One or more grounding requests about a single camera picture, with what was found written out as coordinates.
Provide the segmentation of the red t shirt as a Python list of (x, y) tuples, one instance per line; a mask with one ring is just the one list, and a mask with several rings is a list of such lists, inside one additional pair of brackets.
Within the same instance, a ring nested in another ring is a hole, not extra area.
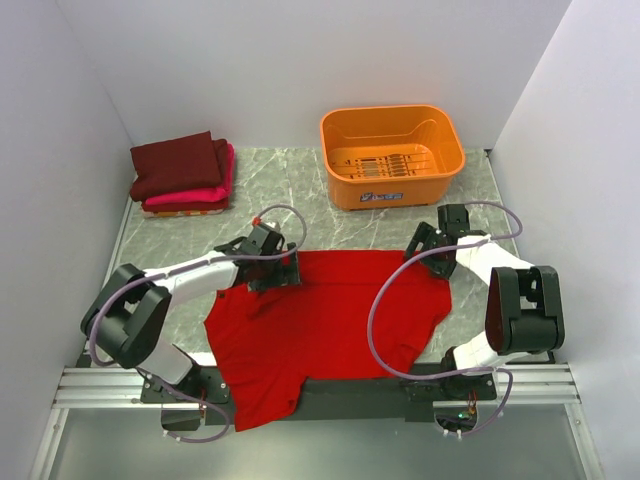
[(308, 379), (384, 377), (376, 356), (409, 371), (449, 315), (452, 294), (448, 280), (414, 264), (378, 300), (402, 262), (397, 250), (302, 251), (300, 285), (217, 293), (204, 326), (242, 410), (236, 431), (283, 414)]

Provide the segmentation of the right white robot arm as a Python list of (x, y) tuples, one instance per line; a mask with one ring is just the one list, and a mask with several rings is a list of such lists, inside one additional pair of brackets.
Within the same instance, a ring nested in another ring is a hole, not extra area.
[(447, 397), (460, 399), (492, 368), (564, 344), (561, 289), (554, 268), (526, 262), (495, 237), (473, 230), (466, 204), (445, 204), (437, 215), (436, 226), (418, 224), (404, 259), (429, 252), (420, 263), (433, 277), (449, 279), (463, 266), (488, 286), (483, 332), (450, 348), (439, 365), (439, 379), (432, 381)]

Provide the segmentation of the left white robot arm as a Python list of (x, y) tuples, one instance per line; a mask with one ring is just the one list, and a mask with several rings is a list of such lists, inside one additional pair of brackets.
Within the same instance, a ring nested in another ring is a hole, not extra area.
[(224, 401), (221, 383), (161, 334), (171, 309), (236, 286), (252, 293), (300, 282), (298, 246), (274, 224), (260, 222), (247, 236), (215, 247), (199, 258), (164, 268), (118, 267), (84, 315), (80, 328), (89, 352), (143, 375), (147, 386), (179, 402)]

